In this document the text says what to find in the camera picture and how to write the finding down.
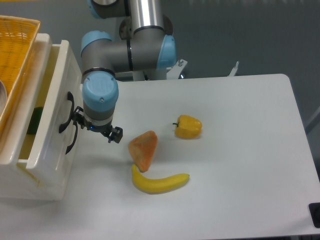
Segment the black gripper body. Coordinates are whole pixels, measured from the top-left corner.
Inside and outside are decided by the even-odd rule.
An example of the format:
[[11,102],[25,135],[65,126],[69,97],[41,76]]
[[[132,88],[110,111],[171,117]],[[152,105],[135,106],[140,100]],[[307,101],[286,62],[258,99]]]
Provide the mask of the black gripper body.
[[105,120],[95,120],[91,118],[84,118],[84,127],[88,131],[100,133],[104,137],[108,137],[112,132],[112,118],[109,117]]

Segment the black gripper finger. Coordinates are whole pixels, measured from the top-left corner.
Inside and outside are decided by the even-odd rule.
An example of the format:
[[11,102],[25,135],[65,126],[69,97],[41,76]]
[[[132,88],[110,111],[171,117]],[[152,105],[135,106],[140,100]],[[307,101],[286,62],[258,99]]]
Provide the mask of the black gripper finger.
[[75,108],[75,110],[73,111],[73,114],[72,114],[72,120],[74,122],[76,122],[77,124],[79,124],[81,129],[84,129],[85,117],[84,117],[84,110],[82,107],[77,106]]
[[108,143],[114,142],[119,144],[123,137],[123,129],[121,127],[108,126],[101,134],[108,139]]

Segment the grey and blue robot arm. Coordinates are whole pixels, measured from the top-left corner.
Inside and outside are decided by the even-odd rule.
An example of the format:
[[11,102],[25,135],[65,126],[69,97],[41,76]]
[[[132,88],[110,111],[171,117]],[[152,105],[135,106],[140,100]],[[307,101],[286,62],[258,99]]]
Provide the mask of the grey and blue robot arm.
[[100,19],[130,17],[129,37],[113,41],[104,31],[90,31],[81,40],[83,109],[75,110],[81,128],[119,143],[123,129],[112,120],[119,97],[117,73],[165,70],[176,64],[176,44],[166,34],[159,0],[89,0]]

